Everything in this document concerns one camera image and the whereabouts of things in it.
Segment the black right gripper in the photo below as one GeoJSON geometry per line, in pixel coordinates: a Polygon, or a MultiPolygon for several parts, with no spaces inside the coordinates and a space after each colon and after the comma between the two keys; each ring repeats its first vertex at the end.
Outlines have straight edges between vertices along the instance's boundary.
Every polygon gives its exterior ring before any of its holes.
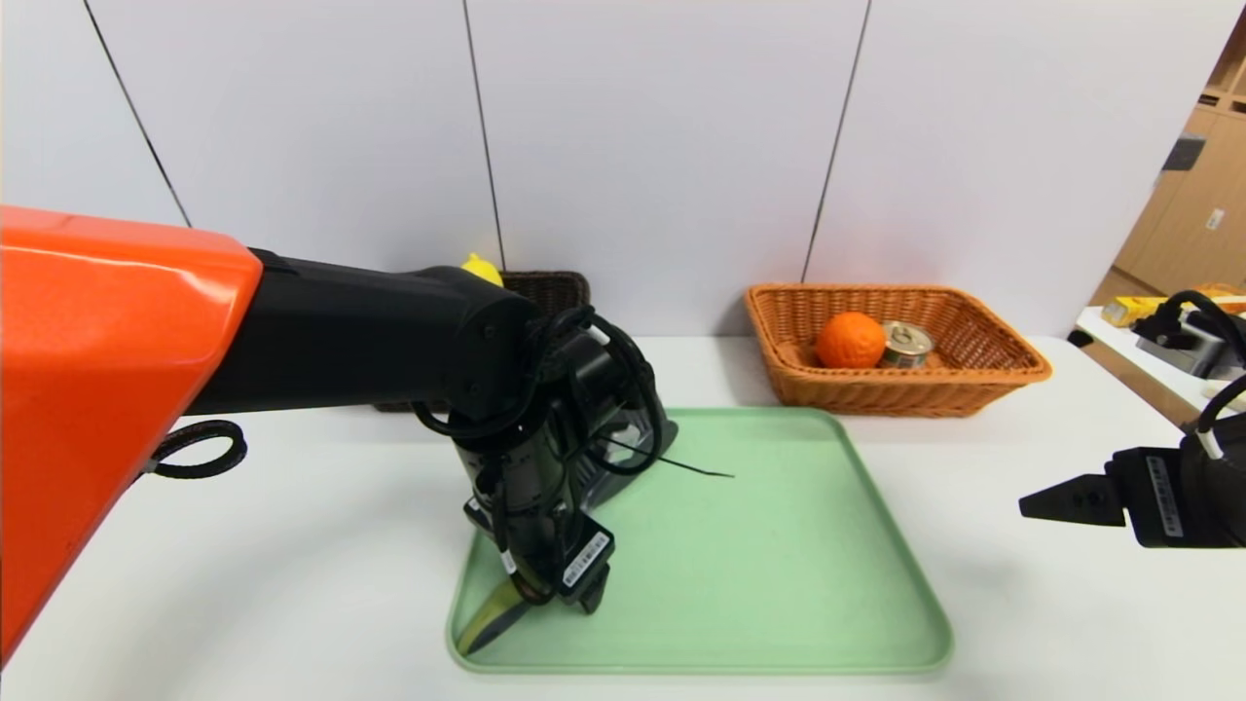
{"type": "Polygon", "coordinates": [[[1195,431],[1176,448],[1113,453],[1106,474],[1079,474],[1018,501],[1024,518],[1087,527],[1126,527],[1141,547],[1245,547],[1245,417],[1219,420],[1224,459],[1209,458],[1195,431]]]}

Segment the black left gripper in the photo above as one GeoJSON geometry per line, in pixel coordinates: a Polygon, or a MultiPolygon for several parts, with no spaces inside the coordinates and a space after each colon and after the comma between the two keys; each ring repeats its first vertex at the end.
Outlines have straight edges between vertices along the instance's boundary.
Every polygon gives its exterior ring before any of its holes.
{"type": "Polygon", "coordinates": [[[604,599],[616,538],[579,506],[568,474],[535,481],[472,474],[464,514],[503,564],[495,599],[562,599],[593,615],[604,599]]]}

